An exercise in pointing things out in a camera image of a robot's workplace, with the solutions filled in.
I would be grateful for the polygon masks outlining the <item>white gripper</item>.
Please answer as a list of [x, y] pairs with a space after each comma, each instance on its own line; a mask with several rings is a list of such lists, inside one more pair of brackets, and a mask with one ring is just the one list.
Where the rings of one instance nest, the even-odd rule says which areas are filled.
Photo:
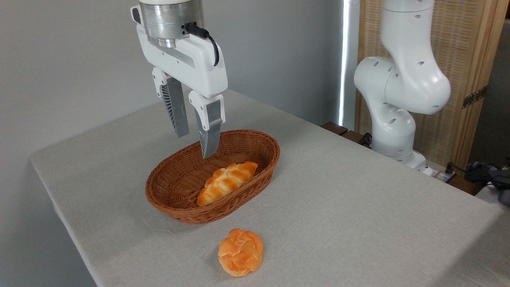
[[155, 89], [164, 101], [177, 137], [189, 134], [182, 82], [193, 89], [189, 101], [195, 110], [202, 156], [205, 159], [214, 155], [221, 125], [226, 121], [221, 93], [228, 88], [228, 78], [222, 50], [218, 48], [220, 59], [214, 66], [215, 52], [209, 40], [190, 35], [177, 39], [175, 48], [163, 48], [149, 42], [142, 25], [137, 24], [136, 28], [144, 56], [155, 66]]

